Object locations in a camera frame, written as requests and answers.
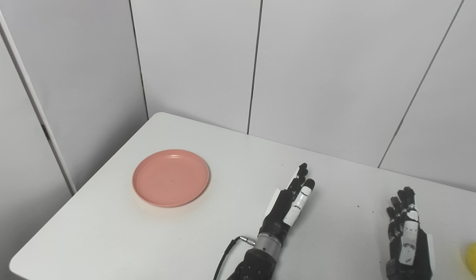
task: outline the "white table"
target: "white table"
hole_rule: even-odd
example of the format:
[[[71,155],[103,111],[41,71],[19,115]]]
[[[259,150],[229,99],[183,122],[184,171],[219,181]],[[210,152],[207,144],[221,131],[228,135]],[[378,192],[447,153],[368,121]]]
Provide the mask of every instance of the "white table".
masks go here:
[[[133,191],[138,163],[164,149],[193,151],[210,167],[206,191],[185,206],[155,207]],[[316,188],[286,239],[275,279],[385,280],[385,208],[407,185],[417,193],[423,229],[434,236],[434,279],[474,279],[462,259],[476,241],[476,193],[165,113],[63,206],[10,269],[29,280],[209,280],[232,238],[256,236],[275,188],[285,188],[303,162]],[[238,243],[221,279],[247,249]]]

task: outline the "robotic fingertip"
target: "robotic fingertip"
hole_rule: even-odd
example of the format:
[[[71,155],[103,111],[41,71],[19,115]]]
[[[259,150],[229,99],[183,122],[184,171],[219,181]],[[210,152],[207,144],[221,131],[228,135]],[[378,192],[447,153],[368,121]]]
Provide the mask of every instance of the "robotic fingertip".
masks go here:
[[[309,178],[309,179],[307,179],[307,180],[305,181],[304,187],[307,187],[307,188],[313,190],[315,184],[316,184],[316,182],[315,182],[313,179],[310,179],[310,178]]]

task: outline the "silver cylinder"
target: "silver cylinder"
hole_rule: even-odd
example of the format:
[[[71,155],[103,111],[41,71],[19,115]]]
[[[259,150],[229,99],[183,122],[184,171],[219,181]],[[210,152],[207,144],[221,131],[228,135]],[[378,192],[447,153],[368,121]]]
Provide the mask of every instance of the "silver cylinder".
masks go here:
[[[261,233],[257,237],[254,248],[263,250],[270,254],[275,260],[278,260],[279,252],[281,251],[281,243],[271,234]]]

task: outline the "cable connector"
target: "cable connector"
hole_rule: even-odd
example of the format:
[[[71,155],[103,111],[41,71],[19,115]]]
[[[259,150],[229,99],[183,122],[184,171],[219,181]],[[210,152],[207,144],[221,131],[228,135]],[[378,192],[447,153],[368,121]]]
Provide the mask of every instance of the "cable connector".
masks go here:
[[[255,240],[253,240],[252,238],[248,238],[246,236],[240,236],[239,239],[241,241],[245,241],[246,243],[248,243],[248,245],[252,245],[252,246],[255,246]]]

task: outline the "robotic hand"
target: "robotic hand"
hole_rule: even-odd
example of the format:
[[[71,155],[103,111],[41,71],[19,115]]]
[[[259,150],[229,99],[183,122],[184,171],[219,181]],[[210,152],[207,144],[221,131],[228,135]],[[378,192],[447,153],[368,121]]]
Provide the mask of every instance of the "robotic hand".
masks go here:
[[[390,223],[390,260],[386,264],[389,280],[430,280],[432,265],[427,234],[421,229],[414,190],[405,187],[387,208]]]
[[[243,236],[231,241],[215,272],[214,280],[218,277],[225,256],[239,239],[254,247],[247,250],[243,261],[227,280],[270,280],[272,278],[279,252],[285,244],[288,231],[297,220],[309,194],[314,189],[315,182],[313,179],[306,180],[307,173],[307,163],[303,163],[297,168],[289,187],[284,190],[276,190],[266,211],[257,241]]]

